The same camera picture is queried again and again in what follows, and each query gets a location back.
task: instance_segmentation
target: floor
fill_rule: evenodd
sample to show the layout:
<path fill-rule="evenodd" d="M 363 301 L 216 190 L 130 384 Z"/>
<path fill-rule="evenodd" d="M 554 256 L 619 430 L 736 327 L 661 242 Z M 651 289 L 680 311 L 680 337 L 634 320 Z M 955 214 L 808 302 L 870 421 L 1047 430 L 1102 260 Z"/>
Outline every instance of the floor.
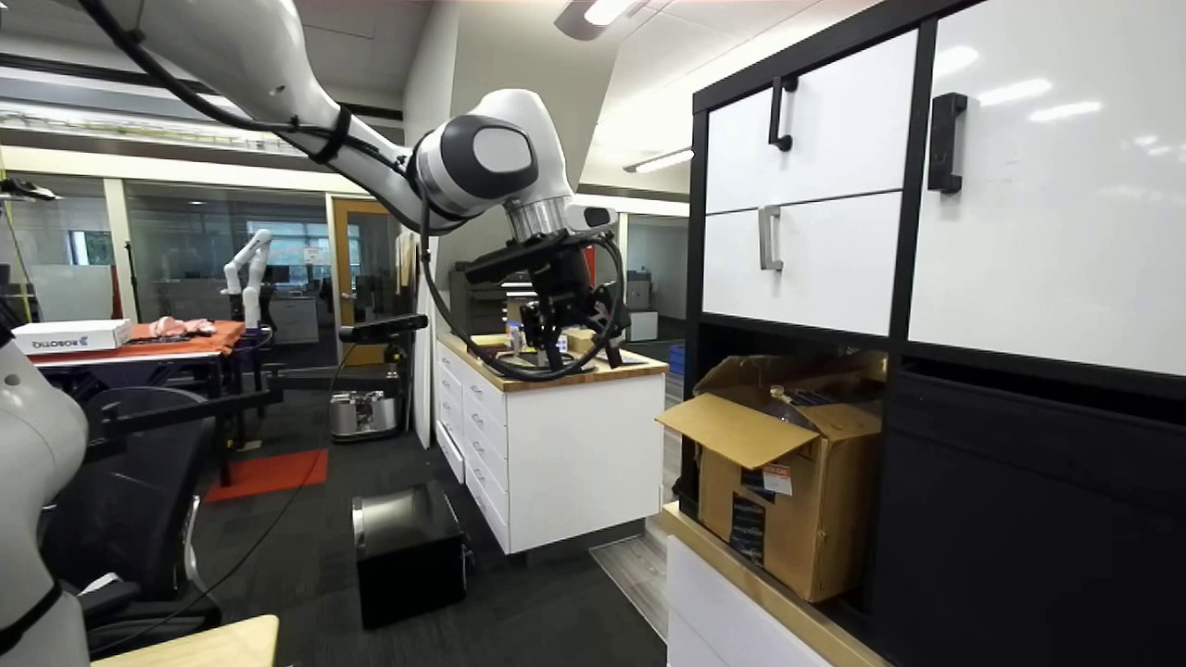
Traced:
<path fill-rule="evenodd" d="M 294 394 L 263 419 L 263 456 L 315 446 L 327 446 L 323 396 Z M 363 635 L 348 504 L 421 479 L 448 488 L 470 533 L 467 601 Z M 330 446 L 327 484 L 212 504 L 196 520 L 199 582 L 216 588 L 225 620 L 281 615 L 277 663 L 661 667 L 667 648 L 651 627 L 662 558 L 641 548 L 651 540 L 634 533 L 594 543 L 594 557 L 590 543 L 572 543 L 504 558 L 445 459 L 416 438 Z"/>

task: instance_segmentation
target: cardboard flap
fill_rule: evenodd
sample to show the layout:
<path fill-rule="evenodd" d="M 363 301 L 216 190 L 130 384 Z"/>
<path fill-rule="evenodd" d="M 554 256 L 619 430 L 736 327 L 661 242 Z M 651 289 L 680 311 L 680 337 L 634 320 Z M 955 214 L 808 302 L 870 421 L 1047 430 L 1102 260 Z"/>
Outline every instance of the cardboard flap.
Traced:
<path fill-rule="evenodd" d="M 765 466 L 820 438 L 811 430 L 800 430 L 792 421 L 772 419 L 765 411 L 742 407 L 711 394 L 673 404 L 661 416 L 661 421 L 673 433 L 702 441 L 724 459 L 732 459 L 744 470 Z"/>
<path fill-rule="evenodd" d="M 811 404 L 811 407 L 800 404 L 797 416 L 814 421 L 814 430 L 825 441 L 857 441 L 857 438 L 883 433 L 883 419 L 870 411 L 860 411 L 857 404 Z"/>

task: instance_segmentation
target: ceiling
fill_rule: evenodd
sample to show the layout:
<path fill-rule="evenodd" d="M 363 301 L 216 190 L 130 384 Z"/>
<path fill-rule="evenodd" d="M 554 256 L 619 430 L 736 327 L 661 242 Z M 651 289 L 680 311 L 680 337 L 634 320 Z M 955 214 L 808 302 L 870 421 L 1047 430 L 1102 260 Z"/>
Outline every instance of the ceiling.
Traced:
<path fill-rule="evenodd" d="M 587 178 L 651 190 L 622 167 L 689 144 L 692 94 L 874 0 L 647 0 L 603 37 L 619 43 Z M 405 109 L 435 0 L 295 0 L 315 74 L 352 105 Z M 107 37 L 57 0 L 8 0 L 0 52 L 130 67 Z"/>

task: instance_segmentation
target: white robot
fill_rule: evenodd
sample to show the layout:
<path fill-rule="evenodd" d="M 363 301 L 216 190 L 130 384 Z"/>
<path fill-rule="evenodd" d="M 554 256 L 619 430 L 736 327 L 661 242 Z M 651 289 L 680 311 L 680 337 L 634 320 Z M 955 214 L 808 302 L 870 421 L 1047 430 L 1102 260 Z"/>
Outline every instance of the white robot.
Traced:
<path fill-rule="evenodd" d="M 242 301 L 247 328 L 260 328 L 260 322 L 263 322 L 260 289 L 263 289 L 268 253 L 270 253 L 270 233 L 260 230 L 221 267 L 221 277 L 225 277 L 221 296 L 237 296 Z"/>
<path fill-rule="evenodd" d="M 74 0 L 74 8 L 193 109 L 230 125 L 274 128 L 417 233 L 452 233 L 504 202 L 516 242 L 484 272 L 531 272 L 548 328 L 587 322 L 600 309 L 582 274 L 582 249 L 603 242 L 603 212 L 572 199 L 554 125 L 532 94 L 489 94 L 407 153 L 315 81 L 294 0 Z M 154 54 L 244 115 L 189 94 Z M 42 504 L 79 470 L 86 419 L 15 351 L 8 328 L 0 328 L 0 433 L 0 667 L 86 663 L 79 603 L 57 588 L 38 557 Z"/>

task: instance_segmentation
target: door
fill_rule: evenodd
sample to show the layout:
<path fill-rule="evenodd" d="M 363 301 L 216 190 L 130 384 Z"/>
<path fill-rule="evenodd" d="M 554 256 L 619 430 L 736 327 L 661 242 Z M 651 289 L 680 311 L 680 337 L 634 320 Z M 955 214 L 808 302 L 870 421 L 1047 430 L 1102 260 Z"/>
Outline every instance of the door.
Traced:
<path fill-rule="evenodd" d="M 1186 373 L 1186 5 L 992 0 L 936 28 L 910 341 Z"/>
<path fill-rule="evenodd" d="M 776 90 L 711 112 L 703 212 L 902 190 L 910 69 L 915 33 L 808 69 L 777 94 L 788 153 L 766 142 Z"/>
<path fill-rule="evenodd" d="M 407 230 L 378 199 L 333 199 L 338 327 L 416 311 L 416 253 L 407 243 Z M 344 365 L 382 365 L 382 351 L 384 343 L 338 343 Z"/>
<path fill-rule="evenodd" d="M 703 314 L 888 333 L 902 195 L 708 214 Z"/>

